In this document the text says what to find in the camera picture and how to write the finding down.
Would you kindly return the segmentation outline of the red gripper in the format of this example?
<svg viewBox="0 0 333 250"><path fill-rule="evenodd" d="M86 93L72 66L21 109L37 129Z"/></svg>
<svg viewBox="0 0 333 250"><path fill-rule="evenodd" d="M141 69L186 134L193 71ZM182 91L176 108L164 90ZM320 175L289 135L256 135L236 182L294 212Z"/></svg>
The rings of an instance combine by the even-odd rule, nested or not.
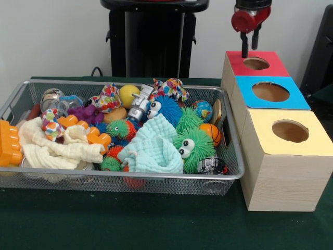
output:
<svg viewBox="0 0 333 250"><path fill-rule="evenodd" d="M252 49L258 48L260 24L271 14L271 7L264 7L256 10L238 8L235 6L231 22L235 31L241 32L241 57L248 57L248 37L246 33L253 31Z"/></svg>

